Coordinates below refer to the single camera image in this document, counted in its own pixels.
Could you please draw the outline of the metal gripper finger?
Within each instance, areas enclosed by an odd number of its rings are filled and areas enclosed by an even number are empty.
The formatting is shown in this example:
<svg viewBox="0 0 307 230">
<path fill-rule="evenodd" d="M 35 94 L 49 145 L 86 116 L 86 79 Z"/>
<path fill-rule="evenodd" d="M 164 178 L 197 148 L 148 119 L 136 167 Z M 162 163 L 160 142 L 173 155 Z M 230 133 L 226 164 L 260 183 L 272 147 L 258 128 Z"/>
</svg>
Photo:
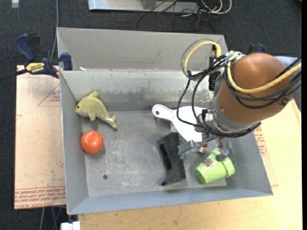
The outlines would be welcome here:
<svg viewBox="0 0 307 230">
<path fill-rule="evenodd" d="M 192 152 L 201 152 L 203 147 L 203 142 L 200 141 L 187 141 L 178 146 L 178 153 L 180 156 L 189 154 Z"/>
<path fill-rule="evenodd" d="M 226 158 L 234 156 L 234 150 L 230 144 L 225 144 L 223 147 L 218 147 L 218 154 L 215 156 L 217 161 L 225 161 Z"/>
</svg>

